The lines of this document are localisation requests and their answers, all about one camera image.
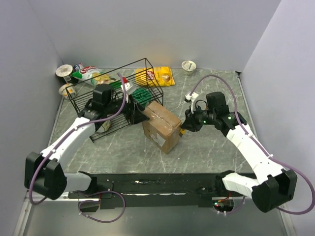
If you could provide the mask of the brown cardboard express box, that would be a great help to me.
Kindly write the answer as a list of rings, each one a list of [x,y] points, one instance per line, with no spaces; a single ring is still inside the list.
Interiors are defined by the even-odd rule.
[[[156,101],[150,103],[143,114],[149,118],[142,122],[145,136],[168,154],[179,142],[181,120]]]

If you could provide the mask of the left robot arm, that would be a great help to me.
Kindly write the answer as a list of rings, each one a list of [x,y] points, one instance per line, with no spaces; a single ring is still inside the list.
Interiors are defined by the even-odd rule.
[[[143,107],[131,97],[136,90],[133,83],[122,83],[121,89],[122,98],[115,99],[111,85],[97,85],[92,98],[72,126],[41,153],[31,152],[26,157],[25,187],[29,190],[31,201],[33,192],[51,200],[59,198],[64,192],[81,192],[87,198],[97,193],[95,177],[85,172],[66,174],[64,168],[75,151],[106,121],[119,114],[127,118],[139,115],[141,120],[146,119],[141,114]]]

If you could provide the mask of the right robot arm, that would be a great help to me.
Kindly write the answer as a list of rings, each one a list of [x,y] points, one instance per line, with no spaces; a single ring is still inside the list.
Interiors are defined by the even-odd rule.
[[[222,92],[206,95],[206,109],[197,105],[198,94],[185,97],[190,107],[185,111],[183,130],[198,132],[204,125],[219,130],[240,151],[255,173],[256,178],[242,176],[234,171],[217,175],[215,190],[221,196],[229,192],[250,197],[258,209],[268,212],[291,201],[294,196],[297,175],[294,170],[285,170],[283,164],[273,160],[256,139],[246,120],[237,112],[231,112]]]

